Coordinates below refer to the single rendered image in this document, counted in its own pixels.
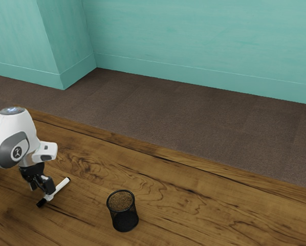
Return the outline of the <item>white marker pen black ends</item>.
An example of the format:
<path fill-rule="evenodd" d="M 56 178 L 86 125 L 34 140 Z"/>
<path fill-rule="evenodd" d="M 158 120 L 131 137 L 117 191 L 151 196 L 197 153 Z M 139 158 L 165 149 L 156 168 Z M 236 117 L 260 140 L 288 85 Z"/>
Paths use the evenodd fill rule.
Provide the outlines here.
<path fill-rule="evenodd" d="M 55 191 L 52 194 L 46 194 L 44 197 L 37 202 L 36 206 L 38 208 L 41 208 L 43 205 L 45 205 L 47 202 L 51 201 L 54 196 L 63 188 L 65 187 L 68 183 L 70 182 L 70 178 L 66 177 L 64 180 L 62 180 L 56 187 Z"/>

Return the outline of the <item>black mesh pen holder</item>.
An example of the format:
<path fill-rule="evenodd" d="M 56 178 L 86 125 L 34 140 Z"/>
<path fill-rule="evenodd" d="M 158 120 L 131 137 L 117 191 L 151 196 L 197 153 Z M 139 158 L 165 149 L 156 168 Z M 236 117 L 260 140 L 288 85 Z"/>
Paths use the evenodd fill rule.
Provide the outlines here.
<path fill-rule="evenodd" d="M 118 232 L 129 232 L 139 223 L 135 205 L 135 196 L 129 190 L 116 190 L 111 193 L 106 206 L 110 212 L 112 224 Z"/>

